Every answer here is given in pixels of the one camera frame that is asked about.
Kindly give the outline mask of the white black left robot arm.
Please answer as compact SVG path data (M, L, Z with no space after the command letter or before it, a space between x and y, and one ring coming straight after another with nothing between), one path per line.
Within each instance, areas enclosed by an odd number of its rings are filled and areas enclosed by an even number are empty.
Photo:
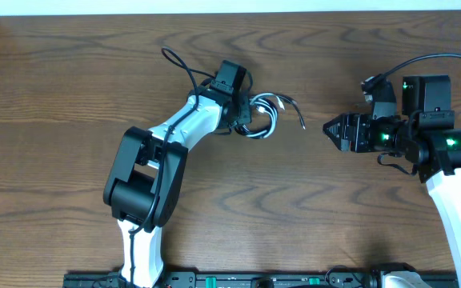
M188 153L206 135L251 122L246 68L227 60L188 94L186 104L148 130L122 136L103 201L118 221L124 245L121 287L152 287L163 271L162 227L180 195Z

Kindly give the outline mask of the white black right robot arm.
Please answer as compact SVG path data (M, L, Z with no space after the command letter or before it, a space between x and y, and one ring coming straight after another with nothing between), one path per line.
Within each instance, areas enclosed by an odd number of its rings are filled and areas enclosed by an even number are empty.
M404 157L437 207L461 286L461 129L455 128L451 80L443 74L403 78L402 101L391 82L363 85L369 114L343 113L323 125L341 151Z

